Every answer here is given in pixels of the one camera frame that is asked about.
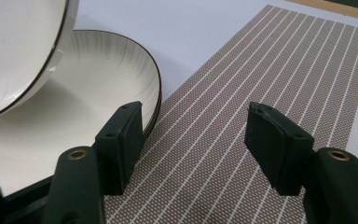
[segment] plate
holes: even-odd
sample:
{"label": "plate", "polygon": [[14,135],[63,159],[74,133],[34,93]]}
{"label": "plate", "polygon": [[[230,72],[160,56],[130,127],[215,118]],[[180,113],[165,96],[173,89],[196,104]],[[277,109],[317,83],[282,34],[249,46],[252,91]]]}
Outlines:
{"label": "plate", "polygon": [[157,120],[161,81],[152,56],[121,35],[74,31],[48,82],[0,116],[0,187],[5,195],[54,173],[66,149],[91,146],[126,103],[143,104],[144,136]]}

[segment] placemat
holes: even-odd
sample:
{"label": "placemat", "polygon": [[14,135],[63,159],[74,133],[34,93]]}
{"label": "placemat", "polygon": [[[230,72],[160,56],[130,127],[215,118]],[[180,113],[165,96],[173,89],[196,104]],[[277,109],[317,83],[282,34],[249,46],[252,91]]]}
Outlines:
{"label": "placemat", "polygon": [[358,106],[358,28],[266,6],[163,105],[108,223],[301,223],[243,143],[251,101],[345,149]]}

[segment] brass insert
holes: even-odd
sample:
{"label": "brass insert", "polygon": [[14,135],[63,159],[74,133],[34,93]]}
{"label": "brass insert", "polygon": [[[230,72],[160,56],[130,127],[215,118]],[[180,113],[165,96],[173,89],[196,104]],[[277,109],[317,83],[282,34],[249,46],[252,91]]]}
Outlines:
{"label": "brass insert", "polygon": [[338,161],[349,161],[351,159],[350,156],[348,156],[347,153],[338,151],[338,150],[329,150],[328,155],[332,158],[338,160]]}
{"label": "brass insert", "polygon": [[68,155],[68,159],[71,161],[77,161],[83,159],[87,156],[87,151],[85,149],[75,150]]}

